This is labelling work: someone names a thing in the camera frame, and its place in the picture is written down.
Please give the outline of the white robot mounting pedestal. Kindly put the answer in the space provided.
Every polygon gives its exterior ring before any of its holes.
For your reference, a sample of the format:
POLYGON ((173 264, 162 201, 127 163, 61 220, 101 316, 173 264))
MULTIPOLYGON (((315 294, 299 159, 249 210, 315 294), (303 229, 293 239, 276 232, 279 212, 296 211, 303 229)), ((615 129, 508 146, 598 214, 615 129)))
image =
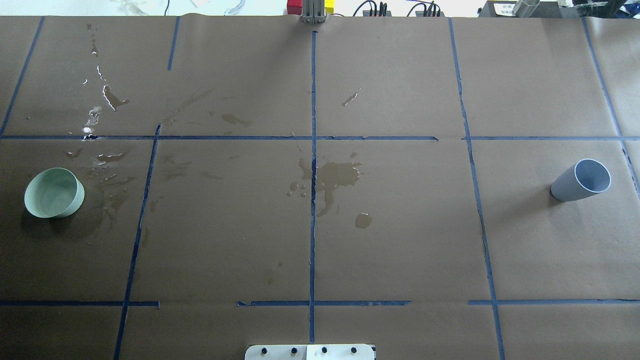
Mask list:
POLYGON ((251 345, 245 360, 375 360, 374 345, 347 344, 265 344, 251 345))

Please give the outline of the blue plastic cup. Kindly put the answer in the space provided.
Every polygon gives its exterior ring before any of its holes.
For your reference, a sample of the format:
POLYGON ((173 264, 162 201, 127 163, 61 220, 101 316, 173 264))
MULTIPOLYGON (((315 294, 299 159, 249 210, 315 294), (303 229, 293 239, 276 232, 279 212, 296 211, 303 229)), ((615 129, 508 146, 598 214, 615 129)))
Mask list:
POLYGON ((573 202, 608 191, 612 183, 608 168, 592 158, 584 158, 563 171, 550 186, 559 202, 573 202))

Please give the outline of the green bowl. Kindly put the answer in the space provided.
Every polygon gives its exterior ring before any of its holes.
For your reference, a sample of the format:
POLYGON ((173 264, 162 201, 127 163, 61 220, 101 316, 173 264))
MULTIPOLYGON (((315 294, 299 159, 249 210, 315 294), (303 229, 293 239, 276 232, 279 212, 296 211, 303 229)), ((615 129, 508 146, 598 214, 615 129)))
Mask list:
POLYGON ((27 185, 23 195, 26 210, 40 219, 66 218, 75 214, 85 200, 85 188, 66 168, 42 171, 27 185))

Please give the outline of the black power strip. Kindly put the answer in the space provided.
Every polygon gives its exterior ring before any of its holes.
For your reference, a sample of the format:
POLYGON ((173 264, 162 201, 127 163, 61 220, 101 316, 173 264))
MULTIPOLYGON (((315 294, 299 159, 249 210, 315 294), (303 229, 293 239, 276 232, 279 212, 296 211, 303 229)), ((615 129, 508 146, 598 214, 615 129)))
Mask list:
POLYGON ((352 17, 443 18, 436 0, 355 0, 343 13, 352 17))

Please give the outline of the aluminium frame post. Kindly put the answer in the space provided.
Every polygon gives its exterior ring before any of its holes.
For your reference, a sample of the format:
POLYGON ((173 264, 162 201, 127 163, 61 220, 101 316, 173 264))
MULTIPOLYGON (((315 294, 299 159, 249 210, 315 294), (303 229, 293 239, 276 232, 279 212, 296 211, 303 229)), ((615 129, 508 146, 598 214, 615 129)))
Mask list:
POLYGON ((322 24, 327 19, 325 0, 302 0, 301 22, 306 24, 322 24))

